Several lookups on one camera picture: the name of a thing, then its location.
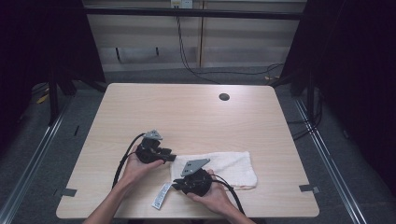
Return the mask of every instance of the person's left hand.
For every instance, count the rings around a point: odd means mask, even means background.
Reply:
[[[133,153],[128,157],[125,170],[122,174],[122,178],[129,185],[138,182],[143,176],[145,176],[150,170],[153,170],[163,164],[162,160],[154,161],[148,164],[141,162],[137,156]]]

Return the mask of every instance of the hand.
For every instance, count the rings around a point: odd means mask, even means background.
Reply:
[[[134,146],[132,152],[136,151],[137,146]],[[122,174],[122,180],[126,181],[129,185],[135,184],[150,170],[153,170],[163,164],[162,160],[154,161],[148,164],[141,162],[133,153],[128,157],[125,170]]]
[[[212,170],[207,170],[207,173],[212,175],[212,179],[216,179]],[[212,182],[209,191],[203,197],[194,193],[188,193],[187,196],[193,201],[203,204],[210,211],[223,216],[236,209],[228,198],[224,187],[217,182]]]

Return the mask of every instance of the black horizontal bar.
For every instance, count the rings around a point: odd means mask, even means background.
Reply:
[[[141,8],[141,7],[84,7],[86,14],[94,15],[138,15],[138,16],[179,16],[179,17],[211,17],[211,18],[242,18],[298,21],[303,13],[296,12],[261,12],[261,11],[229,11],[213,9],[186,8]]]

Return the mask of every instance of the gray floor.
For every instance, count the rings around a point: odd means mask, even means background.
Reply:
[[[266,67],[227,67],[206,68],[199,71],[217,71],[200,75],[220,84],[265,85],[273,81],[281,71],[281,66],[268,73],[242,75],[238,73],[259,73]],[[214,84],[199,78],[183,68],[118,71],[106,73],[107,83],[199,83]],[[71,99],[64,114],[64,120],[56,133],[49,150],[35,174],[30,188],[21,202],[12,223],[80,223],[81,220],[63,220],[56,217],[60,198],[54,196],[56,189],[65,188],[68,178],[77,161],[79,152],[91,127],[103,94],[92,90],[82,83],[76,83],[78,92]],[[286,120],[301,120],[295,98],[290,96],[289,86],[276,88],[276,95]],[[49,102],[37,105],[34,95],[32,103],[21,120],[19,130],[8,151],[0,160],[0,205],[3,206],[9,193],[14,189],[19,176],[23,173],[35,152],[41,137],[47,130],[50,117]],[[60,95],[61,105],[66,102]],[[290,124],[290,133],[296,134],[305,129],[302,123]],[[396,223],[396,199],[389,193],[373,169],[365,162],[353,140],[346,139],[342,124],[324,103],[323,118],[318,129],[332,153],[332,157],[344,176],[351,192],[356,197],[367,223]],[[310,218],[266,218],[266,223],[353,223],[347,212],[315,144],[309,137],[295,142],[302,159],[306,174],[313,186],[321,193],[316,194],[320,209],[317,217]],[[126,220],[115,220],[126,223]]]

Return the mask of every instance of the person's right hand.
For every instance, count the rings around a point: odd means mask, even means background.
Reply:
[[[207,173],[212,175],[213,179],[216,179],[212,170],[207,170]],[[212,183],[209,191],[203,197],[194,193],[188,193],[187,196],[193,201],[203,204],[210,211],[222,216],[226,216],[236,209],[228,198],[224,187],[217,182]]]

